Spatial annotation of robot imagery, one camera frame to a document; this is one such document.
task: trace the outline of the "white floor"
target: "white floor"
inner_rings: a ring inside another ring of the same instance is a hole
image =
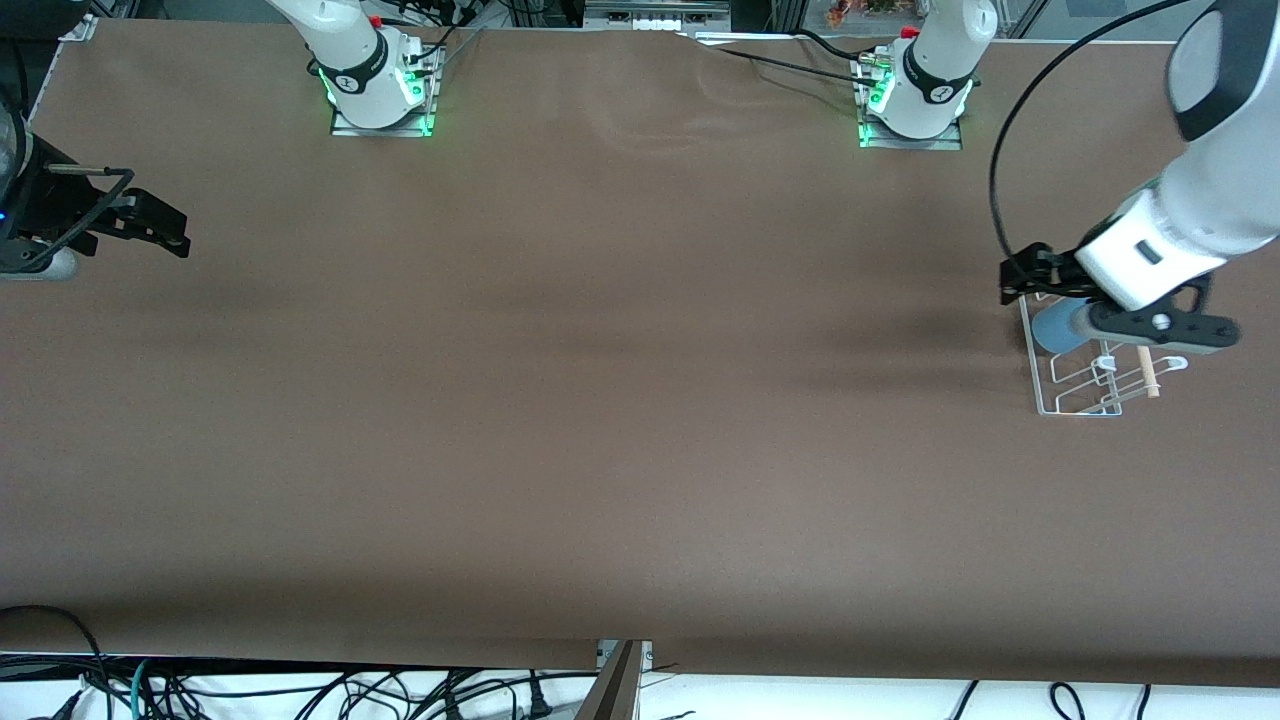
[[[525,676],[524,671],[492,673],[485,676]],[[422,693],[443,679],[443,673],[403,676],[411,693]],[[274,688],[323,685],[334,675],[255,675],[198,678],[192,689],[252,692]],[[369,680],[381,675],[370,675]],[[548,680],[545,697],[553,706],[572,706],[586,696],[590,679]],[[694,711],[690,720],[947,720],[965,683],[956,680],[854,680],[815,678],[753,678],[718,675],[646,675],[652,685],[640,694],[640,720],[664,720]],[[398,688],[397,685],[383,685]],[[0,683],[0,720],[47,717],[78,688],[77,682]],[[983,682],[978,685],[964,720],[1057,720],[1050,706],[1046,683]],[[1137,685],[1075,685],[1089,720],[1130,720],[1138,705]],[[312,693],[251,700],[202,700],[212,720],[292,720]],[[312,720],[338,717],[343,693],[335,692],[316,710]],[[521,716],[529,707],[526,687],[518,688]],[[399,705],[403,714],[403,705]],[[129,711],[116,703],[115,717],[128,720]],[[511,694],[498,691],[462,706],[466,720],[511,717]],[[1074,716],[1074,708],[1068,708]],[[81,700],[74,720],[105,717],[101,693]],[[393,711],[361,703],[351,720],[394,720]],[[1157,685],[1147,707],[1147,720],[1275,720],[1280,719],[1280,691],[1235,688],[1183,688]]]

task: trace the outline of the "brown table surface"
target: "brown table surface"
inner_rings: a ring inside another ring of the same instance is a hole
[[[1245,340],[1166,397],[1037,416],[986,168],[1056,50],[991,49],[954,154],[646,32],[484,33],[435,137],[355,140],[288,26],[102,23],[37,129],[195,249],[0,286],[0,600],[114,652],[1275,684],[1280,255],[1221,273]],[[1176,155],[1166,56],[1034,99],[1018,246]]]

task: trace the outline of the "teal cable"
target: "teal cable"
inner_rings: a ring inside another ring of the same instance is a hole
[[[138,696],[142,694],[142,671],[146,670],[147,662],[150,659],[138,662],[138,669],[133,671],[133,680],[129,683],[129,710],[133,711],[133,720],[142,720],[142,703]]]

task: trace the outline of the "blue cylindrical object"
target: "blue cylindrical object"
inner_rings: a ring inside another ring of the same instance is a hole
[[[1037,313],[1032,318],[1032,337],[1036,338],[1036,345],[1059,355],[1089,342],[1089,338],[1076,333],[1071,327],[1071,316],[1088,304],[1089,301],[1083,297],[1068,297]]]

